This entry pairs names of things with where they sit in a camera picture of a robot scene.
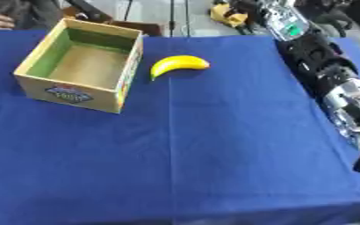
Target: banana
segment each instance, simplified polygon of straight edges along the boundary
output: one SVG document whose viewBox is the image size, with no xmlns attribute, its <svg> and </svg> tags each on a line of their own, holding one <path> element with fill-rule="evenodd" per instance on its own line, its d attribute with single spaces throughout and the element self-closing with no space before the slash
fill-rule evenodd
<svg viewBox="0 0 360 225">
<path fill-rule="evenodd" d="M 171 56 L 157 62 L 151 69 L 151 80 L 175 69 L 208 69 L 210 63 L 192 55 Z"/>
</svg>

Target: table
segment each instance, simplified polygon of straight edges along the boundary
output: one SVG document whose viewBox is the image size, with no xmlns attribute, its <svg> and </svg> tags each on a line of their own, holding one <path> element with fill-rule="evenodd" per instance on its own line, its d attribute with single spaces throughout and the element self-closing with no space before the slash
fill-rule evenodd
<svg viewBox="0 0 360 225">
<path fill-rule="evenodd" d="M 11 72 L 43 35 L 0 31 L 0 225 L 360 220 L 360 174 L 351 171 L 360 153 L 271 38 L 146 38 L 115 115 L 25 97 Z M 360 70 L 360 49 L 338 42 Z M 151 65 L 173 54 L 212 67 L 150 83 Z"/>
</svg>

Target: open cardboard box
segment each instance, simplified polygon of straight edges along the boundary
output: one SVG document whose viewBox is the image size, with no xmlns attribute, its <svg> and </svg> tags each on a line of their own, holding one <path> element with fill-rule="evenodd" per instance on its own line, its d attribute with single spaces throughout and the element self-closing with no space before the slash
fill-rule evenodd
<svg viewBox="0 0 360 225">
<path fill-rule="evenodd" d="M 65 18 L 15 75 L 30 98 L 120 113 L 142 52 L 141 31 Z"/>
</svg>

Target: robotic arm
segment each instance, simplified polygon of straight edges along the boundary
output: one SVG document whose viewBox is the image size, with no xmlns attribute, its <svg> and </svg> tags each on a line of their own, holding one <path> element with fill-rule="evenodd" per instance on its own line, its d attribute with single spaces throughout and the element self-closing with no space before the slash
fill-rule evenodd
<svg viewBox="0 0 360 225">
<path fill-rule="evenodd" d="M 356 66 L 293 7 L 294 2 L 259 0 L 258 15 L 293 75 L 340 134 L 360 149 L 360 77 Z M 360 172 L 360 158 L 353 169 Z"/>
</svg>

